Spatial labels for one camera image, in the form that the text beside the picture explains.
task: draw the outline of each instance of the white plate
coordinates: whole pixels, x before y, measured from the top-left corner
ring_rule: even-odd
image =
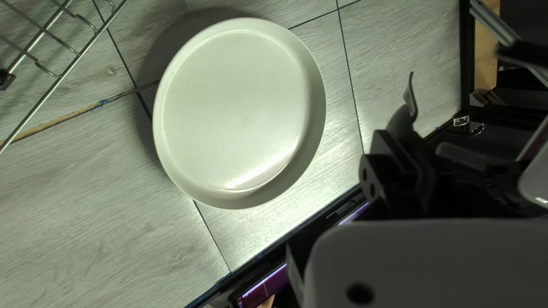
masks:
[[[238,209],[284,192],[322,137],[326,94],[289,30],[230,19],[190,39],[167,67],[153,113],[162,166],[195,200]]]

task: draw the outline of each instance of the wire rack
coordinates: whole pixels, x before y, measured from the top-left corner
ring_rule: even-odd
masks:
[[[36,102],[36,104],[34,104],[34,106],[29,110],[27,115],[20,121],[20,123],[15,127],[11,134],[9,134],[9,136],[0,145],[0,154],[11,142],[14,141],[17,135],[21,132],[22,128],[25,126],[25,124],[28,123],[31,117],[35,115],[38,109],[53,94],[53,92],[61,84],[63,79],[65,79],[68,73],[70,73],[70,71],[78,64],[80,59],[82,59],[86,52],[97,41],[99,36],[103,34],[103,32],[105,32],[109,24],[112,23],[112,21],[116,18],[116,16],[120,13],[120,11],[124,8],[129,0],[123,0],[119,5],[115,5],[111,0],[84,0],[89,1],[94,5],[96,5],[96,2],[98,1],[106,1],[106,3],[108,4],[110,16],[108,16],[108,18],[106,19],[101,18],[101,26],[96,26],[85,17],[79,14],[74,14],[74,12],[69,9],[69,5],[75,0],[66,0],[63,3],[59,3],[56,0],[42,0],[42,2],[44,1],[52,3],[52,7],[54,7],[56,10],[53,10],[51,17],[45,23],[40,24],[38,21],[35,20],[36,18],[31,18],[28,14],[25,13],[23,9],[17,8],[7,0],[0,0],[0,10],[10,10],[11,13],[14,13],[20,18],[24,19],[31,27],[34,28],[35,31],[37,31],[36,35],[34,35],[34,37],[32,37],[32,39],[30,39],[30,41],[24,47],[21,47],[21,44],[17,44],[16,42],[14,42],[13,39],[10,40],[7,36],[3,35],[3,33],[0,33],[0,44],[4,43],[8,47],[13,48],[16,52],[19,52],[19,55],[15,57],[15,59],[6,69],[0,67],[0,90],[9,90],[10,85],[17,82],[16,75],[18,72],[18,67],[20,67],[21,63],[26,58],[31,59],[36,67],[42,71],[41,73],[48,74],[53,79],[52,85],[49,87],[49,89],[45,91],[42,97]],[[81,50],[76,50],[75,48],[70,46],[67,41],[60,39],[58,36],[52,33],[54,32],[53,29],[55,27],[55,23],[64,14],[72,18],[71,22],[81,23],[80,25],[84,24],[86,25],[86,27],[90,28],[90,38]],[[50,39],[53,39],[58,43],[59,46],[62,46],[62,48],[68,50],[73,55],[70,63],[64,66],[62,73],[55,73],[54,69],[51,69],[47,65],[44,65],[34,54],[33,49],[44,37],[49,37]]]

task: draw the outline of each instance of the tiled floor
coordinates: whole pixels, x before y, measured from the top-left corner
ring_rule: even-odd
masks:
[[[89,1],[74,8],[100,23]],[[95,3],[108,16],[108,3]],[[326,128],[305,174],[256,208],[194,204],[154,152],[154,87],[16,142],[0,155],[0,298],[9,306],[184,306],[358,182],[359,157],[403,103],[409,71],[420,133],[459,106],[457,0],[130,0],[27,128],[158,80],[193,34],[235,16],[290,28],[322,70]],[[22,70],[36,73],[0,93],[3,135],[48,82],[31,62]]]

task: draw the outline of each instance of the wood-grain tile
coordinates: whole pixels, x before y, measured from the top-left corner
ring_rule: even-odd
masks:
[[[180,308],[228,274],[133,96],[0,156],[2,307]]]
[[[363,146],[403,104],[410,71],[426,135],[460,107],[458,0],[361,0],[340,10]]]

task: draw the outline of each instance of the black bracket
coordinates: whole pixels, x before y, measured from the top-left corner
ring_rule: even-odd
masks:
[[[5,91],[15,80],[15,75],[8,73],[5,69],[0,69],[0,91]]]

